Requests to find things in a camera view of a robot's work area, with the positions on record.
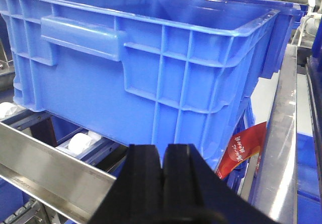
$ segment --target metal rail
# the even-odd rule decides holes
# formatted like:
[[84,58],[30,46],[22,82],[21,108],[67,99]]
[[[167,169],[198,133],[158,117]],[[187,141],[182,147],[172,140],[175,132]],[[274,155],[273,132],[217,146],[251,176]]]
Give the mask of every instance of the metal rail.
[[87,223],[115,177],[0,123],[0,176],[77,223]]
[[283,224],[297,222],[296,53],[288,45],[250,203]]

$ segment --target blue plastic crate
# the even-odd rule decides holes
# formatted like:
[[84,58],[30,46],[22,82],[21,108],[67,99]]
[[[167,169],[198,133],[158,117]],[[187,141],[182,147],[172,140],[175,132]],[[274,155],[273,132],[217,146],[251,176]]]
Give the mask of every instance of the blue plastic crate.
[[0,178],[0,222],[26,203],[23,192]]
[[215,168],[278,11],[208,0],[0,0],[0,13],[15,102],[126,145],[156,144],[161,156],[169,142],[192,142]]
[[247,4],[257,4],[263,7],[270,7],[280,11],[274,25],[271,43],[266,53],[266,59],[260,77],[270,79],[273,72],[278,72],[284,58],[286,45],[291,36],[294,19],[301,15],[298,4],[277,2],[268,0],[222,0],[230,2],[240,2]]
[[297,134],[298,223],[322,223],[313,137]]

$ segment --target metal plate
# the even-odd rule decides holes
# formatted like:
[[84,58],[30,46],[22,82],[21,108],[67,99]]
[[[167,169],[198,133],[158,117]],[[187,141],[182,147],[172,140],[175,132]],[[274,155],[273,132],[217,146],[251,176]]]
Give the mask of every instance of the metal plate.
[[0,176],[77,223],[87,223],[115,177],[0,123]]

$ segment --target red packaging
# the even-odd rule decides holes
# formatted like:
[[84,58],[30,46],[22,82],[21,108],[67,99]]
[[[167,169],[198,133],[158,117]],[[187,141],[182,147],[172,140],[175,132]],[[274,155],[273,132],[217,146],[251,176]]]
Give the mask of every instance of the red packaging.
[[236,166],[262,151],[266,136],[266,122],[250,127],[231,137],[225,154],[216,171],[225,178]]

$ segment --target crate handle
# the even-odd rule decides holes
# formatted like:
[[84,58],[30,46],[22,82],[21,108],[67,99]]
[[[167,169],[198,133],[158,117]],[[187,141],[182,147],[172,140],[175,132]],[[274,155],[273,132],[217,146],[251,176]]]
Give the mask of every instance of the crate handle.
[[54,16],[41,18],[41,39],[113,61],[121,61],[125,35],[124,31],[77,20]]

